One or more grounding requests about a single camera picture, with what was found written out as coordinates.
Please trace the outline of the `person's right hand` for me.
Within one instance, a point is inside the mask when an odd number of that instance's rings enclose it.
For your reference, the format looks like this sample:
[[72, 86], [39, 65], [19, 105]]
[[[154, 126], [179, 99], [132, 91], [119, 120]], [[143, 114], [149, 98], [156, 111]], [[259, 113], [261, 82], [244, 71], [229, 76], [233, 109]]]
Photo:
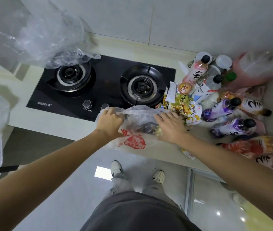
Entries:
[[183, 147], [188, 131], [184, 127], [181, 117], [175, 112], [162, 112], [157, 115], [166, 115], [166, 128], [160, 128], [161, 133], [158, 134], [158, 139]]

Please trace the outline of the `yellow snack packet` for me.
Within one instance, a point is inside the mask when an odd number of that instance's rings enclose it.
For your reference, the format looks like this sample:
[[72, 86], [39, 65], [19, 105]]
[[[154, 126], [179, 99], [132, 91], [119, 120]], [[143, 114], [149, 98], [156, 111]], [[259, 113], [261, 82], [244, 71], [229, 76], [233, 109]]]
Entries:
[[180, 115], [187, 127], [201, 123], [203, 107], [200, 104], [186, 94], [176, 94], [174, 103], [166, 101], [166, 96], [163, 97], [162, 106]]

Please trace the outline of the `white snack packet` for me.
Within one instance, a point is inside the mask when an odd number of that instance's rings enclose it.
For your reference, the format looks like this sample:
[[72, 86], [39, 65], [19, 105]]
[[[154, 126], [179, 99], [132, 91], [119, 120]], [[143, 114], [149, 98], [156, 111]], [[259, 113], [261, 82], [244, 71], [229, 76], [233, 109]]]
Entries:
[[177, 83], [170, 82], [169, 90], [166, 96], [165, 101], [170, 103], [175, 103], [176, 93], [177, 93]]

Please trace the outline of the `person's left white shoe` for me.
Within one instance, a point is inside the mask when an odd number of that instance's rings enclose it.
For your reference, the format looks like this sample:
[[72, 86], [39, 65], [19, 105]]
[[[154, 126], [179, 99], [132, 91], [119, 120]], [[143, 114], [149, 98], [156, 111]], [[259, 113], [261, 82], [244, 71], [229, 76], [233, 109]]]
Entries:
[[111, 163], [111, 175], [112, 177], [114, 177], [117, 174], [122, 174], [123, 173], [123, 169], [121, 164], [119, 163], [119, 161], [114, 160]]

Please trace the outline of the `black glass gas stove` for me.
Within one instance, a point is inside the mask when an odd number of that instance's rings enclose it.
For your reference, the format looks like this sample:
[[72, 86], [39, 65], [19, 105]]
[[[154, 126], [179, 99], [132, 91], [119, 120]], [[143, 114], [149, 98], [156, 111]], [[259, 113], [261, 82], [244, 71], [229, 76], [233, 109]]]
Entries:
[[[130, 67], [136, 65], [152, 66], [163, 76], [167, 88], [174, 82], [176, 69], [151, 65], [102, 55], [100, 59], [89, 60], [92, 65], [92, 79], [76, 92], [60, 92], [46, 84], [55, 69], [44, 69], [26, 107], [69, 116], [77, 119], [95, 121], [101, 109], [118, 107], [128, 109], [133, 105], [126, 102], [120, 94], [120, 77]], [[83, 102], [91, 100], [93, 107], [85, 110]]]

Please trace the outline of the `crumpled clear plastic bag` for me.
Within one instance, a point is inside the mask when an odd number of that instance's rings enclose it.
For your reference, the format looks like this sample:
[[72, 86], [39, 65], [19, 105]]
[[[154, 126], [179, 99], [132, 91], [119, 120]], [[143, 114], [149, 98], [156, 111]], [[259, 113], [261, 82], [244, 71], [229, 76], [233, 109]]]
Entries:
[[42, 1], [32, 11], [20, 7], [0, 21], [0, 57], [56, 69], [100, 59], [80, 16]]

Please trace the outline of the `small orange-lidded cup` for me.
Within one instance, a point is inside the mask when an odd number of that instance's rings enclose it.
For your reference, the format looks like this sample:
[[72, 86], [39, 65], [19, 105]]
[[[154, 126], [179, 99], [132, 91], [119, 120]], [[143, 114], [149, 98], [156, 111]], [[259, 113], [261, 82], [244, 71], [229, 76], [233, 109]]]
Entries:
[[177, 85], [177, 94], [189, 94], [191, 90], [191, 85], [188, 82], [181, 82]]

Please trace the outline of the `glossy cabinet door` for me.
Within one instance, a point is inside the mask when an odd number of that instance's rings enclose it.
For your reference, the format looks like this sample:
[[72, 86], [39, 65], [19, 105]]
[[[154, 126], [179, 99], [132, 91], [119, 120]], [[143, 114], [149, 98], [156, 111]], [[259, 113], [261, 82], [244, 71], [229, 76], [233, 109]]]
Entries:
[[188, 168], [185, 213], [202, 231], [273, 231], [273, 221], [212, 172]]

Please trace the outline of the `person's grey trousers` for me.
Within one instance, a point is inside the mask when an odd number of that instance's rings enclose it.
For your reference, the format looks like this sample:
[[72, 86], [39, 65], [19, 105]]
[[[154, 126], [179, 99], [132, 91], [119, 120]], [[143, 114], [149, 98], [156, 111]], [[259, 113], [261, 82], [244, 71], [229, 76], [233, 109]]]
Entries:
[[[107, 199], [112, 195], [116, 195], [122, 192], [135, 192], [128, 177], [125, 174], [117, 174], [112, 178], [113, 187], [107, 191], [103, 199]], [[150, 180], [143, 188], [142, 194], [146, 194], [160, 200], [163, 200], [173, 206], [180, 208], [172, 199], [170, 199], [161, 184]]]

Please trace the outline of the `green-capped bottle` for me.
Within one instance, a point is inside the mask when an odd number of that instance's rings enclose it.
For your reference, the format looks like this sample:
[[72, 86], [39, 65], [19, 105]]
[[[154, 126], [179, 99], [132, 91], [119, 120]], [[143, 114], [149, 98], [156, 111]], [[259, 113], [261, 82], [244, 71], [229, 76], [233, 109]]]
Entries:
[[237, 78], [237, 74], [233, 71], [229, 71], [224, 75], [222, 85], [227, 85], [231, 83], [232, 81], [234, 81], [236, 78]]

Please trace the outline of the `clear bag with red print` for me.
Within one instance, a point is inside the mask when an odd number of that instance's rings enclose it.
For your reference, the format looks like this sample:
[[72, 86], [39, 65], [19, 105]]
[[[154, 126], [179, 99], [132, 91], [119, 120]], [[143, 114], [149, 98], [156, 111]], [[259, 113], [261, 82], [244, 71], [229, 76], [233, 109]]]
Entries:
[[[96, 125], [98, 119], [103, 110], [97, 116]], [[162, 112], [171, 112], [166, 109], [149, 108], [145, 105], [137, 105], [128, 109], [115, 108], [115, 112], [122, 113], [124, 117], [123, 124], [120, 126], [119, 132], [124, 136], [116, 138], [112, 141], [107, 140], [102, 134], [98, 133], [95, 129], [95, 133], [101, 135], [101, 140], [104, 141], [105, 146], [110, 149], [118, 149], [120, 147], [127, 147], [129, 150], [143, 151], [149, 147], [154, 146], [161, 140], [158, 139], [158, 134], [161, 133], [161, 129], [155, 120], [154, 116]], [[188, 132], [185, 144], [189, 143], [191, 135]]]

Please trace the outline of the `orange drink bottle black cap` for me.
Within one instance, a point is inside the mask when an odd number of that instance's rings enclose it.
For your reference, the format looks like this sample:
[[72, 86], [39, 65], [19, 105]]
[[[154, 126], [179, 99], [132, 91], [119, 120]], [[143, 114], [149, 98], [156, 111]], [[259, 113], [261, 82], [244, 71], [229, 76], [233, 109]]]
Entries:
[[273, 137], [257, 136], [249, 140], [237, 140], [232, 143], [217, 143], [216, 146], [246, 157], [273, 154]]

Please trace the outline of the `pink plastic bag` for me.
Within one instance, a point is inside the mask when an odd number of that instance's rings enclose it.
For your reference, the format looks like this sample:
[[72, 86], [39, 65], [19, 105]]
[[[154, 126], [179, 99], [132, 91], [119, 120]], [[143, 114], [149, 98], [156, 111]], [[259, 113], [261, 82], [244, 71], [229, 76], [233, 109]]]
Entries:
[[233, 61], [232, 71], [237, 78], [230, 83], [230, 91], [262, 85], [273, 78], [273, 52], [248, 51]]

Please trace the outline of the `person's right forearm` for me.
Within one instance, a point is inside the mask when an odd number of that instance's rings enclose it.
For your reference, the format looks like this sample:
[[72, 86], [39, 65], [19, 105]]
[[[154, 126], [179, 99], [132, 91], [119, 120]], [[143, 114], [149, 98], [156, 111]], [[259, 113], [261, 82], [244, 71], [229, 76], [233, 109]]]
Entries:
[[192, 153], [242, 197], [273, 220], [273, 170], [189, 134], [174, 143]]

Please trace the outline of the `round black stove burner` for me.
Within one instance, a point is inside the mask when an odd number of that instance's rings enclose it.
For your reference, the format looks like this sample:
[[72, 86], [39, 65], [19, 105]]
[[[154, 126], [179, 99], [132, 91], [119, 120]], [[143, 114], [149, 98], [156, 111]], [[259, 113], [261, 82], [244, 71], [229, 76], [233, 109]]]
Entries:
[[162, 74], [152, 66], [132, 66], [120, 77], [120, 94], [133, 106], [156, 106], [162, 101], [166, 89]]
[[92, 79], [91, 62], [55, 69], [46, 84], [60, 92], [76, 92], [84, 88]]

